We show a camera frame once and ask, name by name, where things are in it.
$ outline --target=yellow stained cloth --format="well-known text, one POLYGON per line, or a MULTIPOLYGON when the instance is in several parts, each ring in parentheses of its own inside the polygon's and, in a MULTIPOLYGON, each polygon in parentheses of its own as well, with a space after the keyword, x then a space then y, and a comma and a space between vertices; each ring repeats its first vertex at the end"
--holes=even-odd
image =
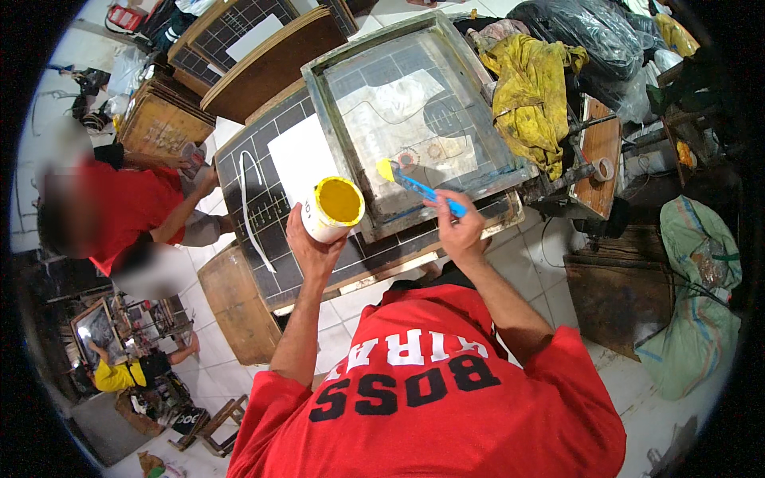
MULTIPOLYGON (((108 366, 106 362, 101 360, 98 363, 98 369, 93 374, 93 378, 96 381, 96 388, 101 392, 116 392, 117 390, 127 389, 135 385, 133 379, 128 373, 128 369, 125 366, 126 363, 120 363, 115 366, 108 366)), ((130 364, 130 372, 135 377, 136 382, 140 386, 146 386, 146 378, 143 375, 140 364, 138 362, 130 364)))
POLYGON ((690 57, 696 53, 698 47, 701 46, 696 39, 688 33, 688 30, 686 30, 685 27, 669 15, 657 13, 656 16, 653 17, 653 20, 659 26, 659 31, 662 33, 662 37, 669 48, 681 57, 690 57))
POLYGON ((590 60, 587 51, 514 34, 480 59, 500 77, 492 106, 497 131, 515 155, 558 179, 563 172, 558 142, 568 134, 563 67, 579 73, 590 60))

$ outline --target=person in red shirt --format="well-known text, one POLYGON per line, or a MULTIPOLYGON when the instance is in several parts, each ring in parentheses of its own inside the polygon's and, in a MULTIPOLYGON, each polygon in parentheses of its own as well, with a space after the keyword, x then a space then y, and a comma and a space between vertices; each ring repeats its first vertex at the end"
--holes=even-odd
POLYGON ((90 258, 112 277, 113 266, 128 268, 151 243, 202 247, 233 231, 228 216, 195 210, 218 186, 213 167, 203 164, 189 177, 184 158, 125 151, 120 143, 85 156, 64 174, 45 176, 37 228, 47 249, 90 258))
POLYGON ((345 239, 315 242, 295 205, 287 240, 304 282, 252 384, 229 478, 617 475, 626 435, 578 332, 554 331, 488 264, 466 196, 437 193, 425 205, 467 287, 387 291, 313 393, 319 303, 345 239), (455 222, 447 198, 467 215, 455 222))

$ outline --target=can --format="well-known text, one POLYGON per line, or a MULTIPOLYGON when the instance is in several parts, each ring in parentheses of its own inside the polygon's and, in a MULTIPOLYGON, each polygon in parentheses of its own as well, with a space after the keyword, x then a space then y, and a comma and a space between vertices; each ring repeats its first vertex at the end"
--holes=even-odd
POLYGON ((331 244, 345 236, 364 216, 364 197, 344 177, 326 177, 308 194, 300 212, 303 226, 318 242, 331 244))

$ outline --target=yellow shirt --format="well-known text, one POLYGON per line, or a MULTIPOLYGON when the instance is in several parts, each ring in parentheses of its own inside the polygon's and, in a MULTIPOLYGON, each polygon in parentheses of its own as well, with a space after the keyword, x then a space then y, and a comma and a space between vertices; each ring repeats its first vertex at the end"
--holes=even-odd
MULTIPOLYGON (((146 378, 138 362, 130 364, 130 372, 132 372, 140 386, 146 386, 146 378)), ((101 360, 98 363, 96 373, 93 374, 93 378, 96 381, 96 388, 101 392, 116 392, 135 385, 130 373, 128 373, 127 363, 120 363, 110 367, 101 360)))

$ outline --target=person in yellow shirt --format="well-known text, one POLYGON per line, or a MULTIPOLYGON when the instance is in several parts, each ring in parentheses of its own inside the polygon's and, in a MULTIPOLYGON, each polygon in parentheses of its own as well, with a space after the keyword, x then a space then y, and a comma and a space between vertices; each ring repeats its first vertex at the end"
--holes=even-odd
POLYGON ((199 352, 199 338, 192 332, 191 344, 185 349, 176 350, 170 355, 156 352, 141 357, 136 362, 119 365, 110 365, 109 354, 92 340, 88 342, 88 347, 101 357, 96 372, 88 372, 93 386, 101 392, 117 392, 136 385, 147 389, 154 388, 155 377, 169 371, 171 366, 183 362, 192 353, 199 352))

